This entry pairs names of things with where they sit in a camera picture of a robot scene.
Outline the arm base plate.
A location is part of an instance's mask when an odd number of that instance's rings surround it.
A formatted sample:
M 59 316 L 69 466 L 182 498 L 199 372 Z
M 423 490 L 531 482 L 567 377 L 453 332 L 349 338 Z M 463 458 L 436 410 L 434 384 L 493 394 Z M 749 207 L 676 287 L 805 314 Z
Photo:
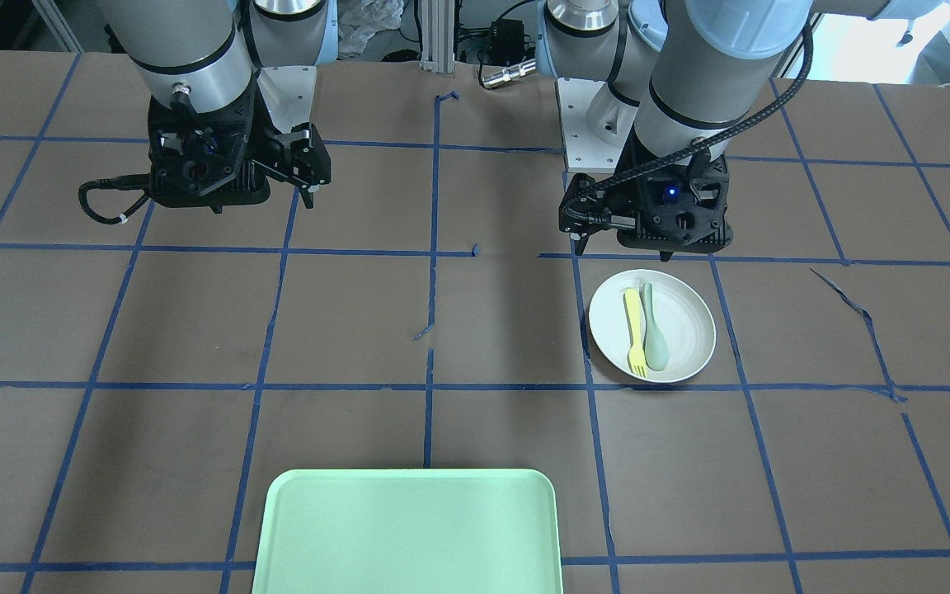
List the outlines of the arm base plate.
M 317 69 L 312 65 L 260 68 L 252 81 L 249 158 L 272 164 L 313 153 L 312 109 Z
M 636 99 L 646 105 L 631 106 L 615 96 L 617 88 L 599 80 L 557 80 L 559 120 L 569 172 L 614 173 L 622 165 L 623 148 L 637 164 L 667 157 L 691 146 L 708 133 L 683 125 L 664 113 L 649 95 L 650 78 L 634 84 Z

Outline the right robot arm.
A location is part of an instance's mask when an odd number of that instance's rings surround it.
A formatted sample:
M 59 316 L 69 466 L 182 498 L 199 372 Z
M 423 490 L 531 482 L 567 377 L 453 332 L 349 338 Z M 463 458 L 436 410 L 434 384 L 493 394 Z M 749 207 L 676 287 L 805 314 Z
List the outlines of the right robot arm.
M 312 122 L 317 67 L 338 58 L 336 1 L 101 1 L 151 93 L 148 172 L 83 183 L 94 221 L 167 208 L 257 205 L 271 182 L 306 208 L 332 180 Z

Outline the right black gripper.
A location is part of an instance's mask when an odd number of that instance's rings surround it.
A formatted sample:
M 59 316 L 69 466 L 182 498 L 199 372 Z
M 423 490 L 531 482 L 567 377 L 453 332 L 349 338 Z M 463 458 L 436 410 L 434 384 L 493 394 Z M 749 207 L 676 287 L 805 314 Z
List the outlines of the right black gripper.
M 254 158 L 269 140 L 269 114 L 255 78 L 241 94 L 221 109 L 196 112 L 188 98 L 173 92 L 170 101 L 156 97 L 148 102 L 148 156 L 155 166 L 178 159 L 225 158 L 227 164 Z M 314 207 L 317 184 L 300 185 L 304 208 Z M 212 213 L 221 215 L 223 206 L 209 200 Z

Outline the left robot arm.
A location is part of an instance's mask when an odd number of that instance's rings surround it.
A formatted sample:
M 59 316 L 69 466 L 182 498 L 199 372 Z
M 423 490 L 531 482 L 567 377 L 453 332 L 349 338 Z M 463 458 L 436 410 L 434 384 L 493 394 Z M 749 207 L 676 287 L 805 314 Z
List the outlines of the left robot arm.
M 905 109 L 875 90 L 787 104 L 814 56 L 810 18 L 920 17 L 934 1 L 547 1 L 538 62 L 561 78 L 597 78 L 633 122 L 602 181 L 572 177 L 558 207 L 570 256 L 597 233 L 622 248 L 712 255 L 807 245 L 848 262 L 848 205 L 860 229 L 911 261 L 950 233 L 950 111 Z

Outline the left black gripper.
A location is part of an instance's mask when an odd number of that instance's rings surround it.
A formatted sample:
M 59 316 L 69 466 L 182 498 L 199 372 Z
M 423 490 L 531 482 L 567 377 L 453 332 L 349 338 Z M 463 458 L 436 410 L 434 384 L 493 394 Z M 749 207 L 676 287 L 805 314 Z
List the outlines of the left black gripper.
M 727 155 L 705 148 L 619 184 L 619 214 L 724 215 L 729 183 Z M 589 236 L 584 229 L 570 232 L 573 255 L 584 255 Z M 663 261 L 675 253 L 666 249 Z

